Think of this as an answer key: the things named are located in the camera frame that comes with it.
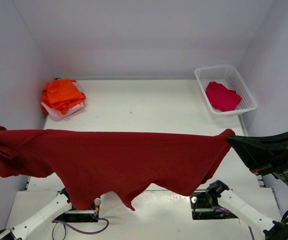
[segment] dark red fabric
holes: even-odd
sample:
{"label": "dark red fabric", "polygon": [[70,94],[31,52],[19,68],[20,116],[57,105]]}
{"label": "dark red fabric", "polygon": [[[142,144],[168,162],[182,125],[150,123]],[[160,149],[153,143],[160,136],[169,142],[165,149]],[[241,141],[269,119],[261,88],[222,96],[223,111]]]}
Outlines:
{"label": "dark red fabric", "polygon": [[151,183],[189,196],[211,178],[230,149],[218,136],[140,132],[0,130],[0,176],[55,172],[74,207],[86,210],[110,191],[131,201]]}
{"label": "dark red fabric", "polygon": [[215,81],[208,84],[205,93],[213,108],[222,112],[235,110],[242,101],[236,91],[227,89],[223,84]]}

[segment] white table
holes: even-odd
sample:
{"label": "white table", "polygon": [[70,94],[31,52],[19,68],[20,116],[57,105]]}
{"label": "white table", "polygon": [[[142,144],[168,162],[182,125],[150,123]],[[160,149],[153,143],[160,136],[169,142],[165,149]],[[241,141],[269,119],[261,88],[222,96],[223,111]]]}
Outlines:
{"label": "white table", "polygon": [[[45,129],[80,132],[153,132],[215,136],[225,129],[243,135],[239,118],[217,117],[203,99],[196,80],[80,80],[86,95],[85,108],[53,121],[47,118]],[[233,149],[226,155],[214,177],[231,188],[259,186]],[[64,187],[53,174],[32,177],[28,191],[59,191]],[[149,190],[163,188],[152,184]]]}
{"label": "white table", "polygon": [[[208,111],[195,80],[82,80],[78,84],[87,97],[85,108],[58,122],[48,118],[45,129],[214,136],[230,128],[237,135],[243,135],[237,116],[216,117]],[[260,207],[258,209],[270,217],[279,219],[272,191],[259,187],[257,178],[249,172],[233,149],[213,178],[199,189],[205,189],[215,180],[222,180],[242,199],[254,207]],[[30,207],[30,214],[33,214],[37,205],[40,207],[44,196],[55,194],[54,191],[63,187],[56,174],[47,178],[32,177],[27,186],[28,191],[16,197],[9,226],[24,220],[20,219],[23,216],[20,216],[18,206],[30,201],[31,195],[34,195],[33,202],[36,202]],[[132,204],[135,212],[126,208],[114,193],[102,196],[100,216],[108,218],[111,223],[107,230],[91,238],[251,239],[247,226],[238,219],[192,220],[188,197],[166,191],[155,184],[151,184]],[[104,224],[77,223],[75,226],[84,231],[96,231]],[[45,231],[45,239],[51,239],[50,231]],[[89,238],[71,230],[67,234],[67,240]]]}

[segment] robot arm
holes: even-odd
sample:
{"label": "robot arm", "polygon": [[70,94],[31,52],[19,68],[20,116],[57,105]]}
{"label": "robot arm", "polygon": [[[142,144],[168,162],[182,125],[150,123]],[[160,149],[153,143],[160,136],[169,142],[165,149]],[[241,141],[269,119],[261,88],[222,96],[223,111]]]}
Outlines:
{"label": "robot arm", "polygon": [[26,221],[13,228],[0,230],[0,240],[28,240],[32,233],[42,231],[46,225],[71,208],[69,197],[63,190],[53,201]]}
{"label": "robot arm", "polygon": [[256,240],[288,240],[288,224],[276,222],[240,199],[223,182],[217,180],[206,189],[210,203],[229,210],[246,223]]}

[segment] white enclosure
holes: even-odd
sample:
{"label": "white enclosure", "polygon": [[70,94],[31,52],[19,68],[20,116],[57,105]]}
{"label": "white enclosure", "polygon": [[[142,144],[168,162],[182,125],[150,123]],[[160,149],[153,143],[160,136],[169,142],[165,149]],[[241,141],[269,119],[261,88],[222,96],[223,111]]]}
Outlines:
{"label": "white enclosure", "polygon": [[[257,102],[250,136],[288,131],[288,1],[0,0],[0,125],[39,129],[54,78],[194,79],[230,64]],[[0,177],[0,229],[26,177]],[[288,209],[288,188],[266,183]]]}

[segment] white plastic basket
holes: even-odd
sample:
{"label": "white plastic basket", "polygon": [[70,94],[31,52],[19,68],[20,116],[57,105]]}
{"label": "white plastic basket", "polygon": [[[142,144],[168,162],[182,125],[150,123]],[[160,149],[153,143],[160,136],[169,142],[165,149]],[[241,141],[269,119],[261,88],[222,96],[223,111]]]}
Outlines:
{"label": "white plastic basket", "polygon": [[[195,69],[197,82],[203,92],[203,96],[212,113],[216,115],[240,115],[255,110],[258,105],[254,100],[243,78],[233,65],[206,66]],[[210,82],[223,84],[226,88],[236,91],[242,97],[242,101],[233,111],[220,111],[214,109],[206,95],[206,88]]]}

